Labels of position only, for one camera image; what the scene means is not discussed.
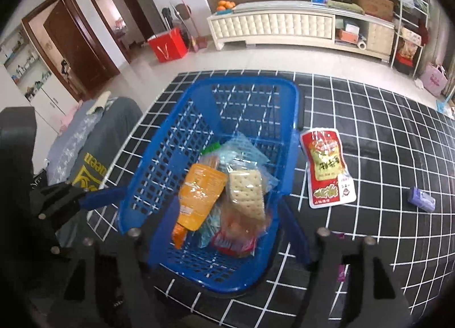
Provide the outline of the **blue plastic basket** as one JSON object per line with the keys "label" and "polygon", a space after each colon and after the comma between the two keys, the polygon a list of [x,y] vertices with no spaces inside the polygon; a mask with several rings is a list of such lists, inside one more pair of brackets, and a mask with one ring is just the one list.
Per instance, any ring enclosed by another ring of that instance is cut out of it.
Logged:
{"label": "blue plastic basket", "polygon": [[300,101],[271,76],[205,78],[183,93],[119,206],[119,231],[142,231],[150,266],[217,295],[261,279],[292,188]]}

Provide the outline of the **clear blue pastry bag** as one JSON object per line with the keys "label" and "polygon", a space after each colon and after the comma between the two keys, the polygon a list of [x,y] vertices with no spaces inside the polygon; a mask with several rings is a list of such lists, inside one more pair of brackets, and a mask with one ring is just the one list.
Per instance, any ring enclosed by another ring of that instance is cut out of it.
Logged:
{"label": "clear blue pastry bag", "polygon": [[271,160],[243,133],[234,135],[212,154],[218,158],[218,168],[224,173],[231,173],[234,170],[258,170],[261,174],[263,193],[271,191],[279,183],[270,173]]}

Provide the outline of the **purple snack packet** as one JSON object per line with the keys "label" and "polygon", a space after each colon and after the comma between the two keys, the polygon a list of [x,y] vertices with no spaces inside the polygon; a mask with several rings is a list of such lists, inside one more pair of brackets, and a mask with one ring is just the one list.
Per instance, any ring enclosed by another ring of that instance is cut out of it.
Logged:
{"label": "purple snack packet", "polygon": [[[343,232],[340,232],[340,233],[337,234],[337,237],[339,237],[339,239],[341,239],[341,240],[344,240],[345,239],[345,234]],[[337,281],[341,282],[341,283],[346,281],[346,265],[345,264],[340,264],[339,265]]]}

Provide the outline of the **clear cracker pack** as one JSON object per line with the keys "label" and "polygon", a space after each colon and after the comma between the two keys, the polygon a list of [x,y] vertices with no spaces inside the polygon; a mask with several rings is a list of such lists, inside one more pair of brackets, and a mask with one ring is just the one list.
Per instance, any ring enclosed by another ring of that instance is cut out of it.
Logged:
{"label": "clear cracker pack", "polygon": [[259,170],[239,169],[230,172],[228,195],[237,211],[256,220],[265,220],[262,177]]}

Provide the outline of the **black white grid tablecloth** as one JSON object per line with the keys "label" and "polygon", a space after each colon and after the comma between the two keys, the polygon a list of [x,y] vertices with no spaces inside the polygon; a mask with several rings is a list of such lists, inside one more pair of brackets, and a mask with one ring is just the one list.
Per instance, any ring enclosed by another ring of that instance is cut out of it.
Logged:
{"label": "black white grid tablecloth", "polygon": [[384,89],[269,71],[180,74],[119,150],[103,185],[127,197],[89,213],[106,245],[157,219],[166,242],[151,289],[173,310],[225,327],[294,327],[322,292],[342,322],[360,278],[384,269],[405,321],[454,289],[454,121]]}

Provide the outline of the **oranges on blue plate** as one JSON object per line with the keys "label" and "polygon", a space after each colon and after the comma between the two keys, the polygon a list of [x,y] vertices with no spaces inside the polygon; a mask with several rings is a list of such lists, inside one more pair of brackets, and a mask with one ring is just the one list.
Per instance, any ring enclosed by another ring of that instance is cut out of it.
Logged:
{"label": "oranges on blue plate", "polygon": [[215,13],[217,15],[224,15],[224,14],[232,13],[235,6],[236,6],[236,4],[234,2],[221,0],[218,2],[218,6],[216,7]]}

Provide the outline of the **red yellow snack pouch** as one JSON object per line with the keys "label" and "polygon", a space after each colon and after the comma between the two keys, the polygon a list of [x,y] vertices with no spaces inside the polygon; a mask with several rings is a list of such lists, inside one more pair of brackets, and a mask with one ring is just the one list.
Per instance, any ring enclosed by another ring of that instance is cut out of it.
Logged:
{"label": "red yellow snack pouch", "polygon": [[337,129],[314,128],[300,135],[309,163],[309,206],[321,209],[356,200],[355,184],[343,156]]}

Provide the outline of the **pink tote bag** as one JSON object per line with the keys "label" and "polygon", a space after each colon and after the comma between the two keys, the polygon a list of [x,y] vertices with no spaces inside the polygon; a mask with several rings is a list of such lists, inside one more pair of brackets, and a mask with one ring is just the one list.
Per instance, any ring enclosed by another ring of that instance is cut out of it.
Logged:
{"label": "pink tote bag", "polygon": [[447,77],[445,68],[442,65],[427,64],[423,74],[420,76],[424,89],[435,97],[439,97],[446,87]]}

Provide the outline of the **small red snack packet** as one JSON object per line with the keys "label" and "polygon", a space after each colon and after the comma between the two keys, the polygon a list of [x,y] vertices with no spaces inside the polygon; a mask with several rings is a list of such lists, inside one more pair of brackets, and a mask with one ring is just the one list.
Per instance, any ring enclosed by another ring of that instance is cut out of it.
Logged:
{"label": "small red snack packet", "polygon": [[224,255],[243,258],[253,255],[257,244],[257,239],[252,238],[250,240],[232,240],[229,239],[223,232],[217,232],[210,244],[218,252]]}

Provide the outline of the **orange snack bar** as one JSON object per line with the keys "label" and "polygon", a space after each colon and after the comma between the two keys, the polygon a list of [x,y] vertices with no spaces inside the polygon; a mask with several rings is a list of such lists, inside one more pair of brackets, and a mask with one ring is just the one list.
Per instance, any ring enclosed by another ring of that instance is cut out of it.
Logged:
{"label": "orange snack bar", "polygon": [[181,226],[179,223],[175,224],[172,231],[171,239],[174,247],[177,250],[180,250],[184,245],[184,242],[187,237],[187,232],[188,230],[185,227]]}

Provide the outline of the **cardboard box on cabinet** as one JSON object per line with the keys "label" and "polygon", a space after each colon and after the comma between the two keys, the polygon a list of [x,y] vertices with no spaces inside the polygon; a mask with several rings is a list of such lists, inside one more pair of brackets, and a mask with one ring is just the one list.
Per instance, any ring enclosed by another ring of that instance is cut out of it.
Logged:
{"label": "cardboard box on cabinet", "polygon": [[364,10],[366,15],[375,16],[391,21],[393,18],[394,4],[390,0],[355,0]]}

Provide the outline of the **clear bag with bun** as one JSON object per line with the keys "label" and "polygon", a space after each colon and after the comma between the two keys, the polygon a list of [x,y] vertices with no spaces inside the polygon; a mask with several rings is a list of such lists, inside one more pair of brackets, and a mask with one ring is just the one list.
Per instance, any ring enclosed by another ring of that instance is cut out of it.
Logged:
{"label": "clear bag with bun", "polygon": [[221,232],[229,240],[247,242],[257,239],[267,232],[271,222],[269,214],[263,219],[256,219],[245,215],[230,203],[225,203],[221,208]]}

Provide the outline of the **orange snack pouch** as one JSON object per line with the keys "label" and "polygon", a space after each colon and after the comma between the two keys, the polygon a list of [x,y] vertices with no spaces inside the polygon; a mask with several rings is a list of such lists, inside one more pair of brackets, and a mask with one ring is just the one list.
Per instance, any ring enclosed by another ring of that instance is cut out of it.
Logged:
{"label": "orange snack pouch", "polygon": [[178,193],[180,215],[177,222],[189,231],[197,231],[208,217],[224,190],[228,176],[209,166],[191,166]]}

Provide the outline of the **red gift bag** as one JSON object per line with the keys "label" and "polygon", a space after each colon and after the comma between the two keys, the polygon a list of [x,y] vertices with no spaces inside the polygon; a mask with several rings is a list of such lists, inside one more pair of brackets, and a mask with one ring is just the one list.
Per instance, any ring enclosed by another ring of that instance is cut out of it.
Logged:
{"label": "red gift bag", "polygon": [[151,36],[147,39],[147,43],[160,63],[182,59],[187,54],[187,46],[183,41],[179,28],[172,28],[166,32]]}

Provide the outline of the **green cracker pack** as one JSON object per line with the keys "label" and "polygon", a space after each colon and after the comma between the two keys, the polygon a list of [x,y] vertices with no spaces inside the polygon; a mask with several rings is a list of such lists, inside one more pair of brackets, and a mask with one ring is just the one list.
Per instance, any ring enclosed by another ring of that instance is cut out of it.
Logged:
{"label": "green cracker pack", "polygon": [[221,148],[219,142],[214,142],[200,152],[199,163],[201,165],[209,166],[210,168],[217,169],[220,158],[217,151]]}

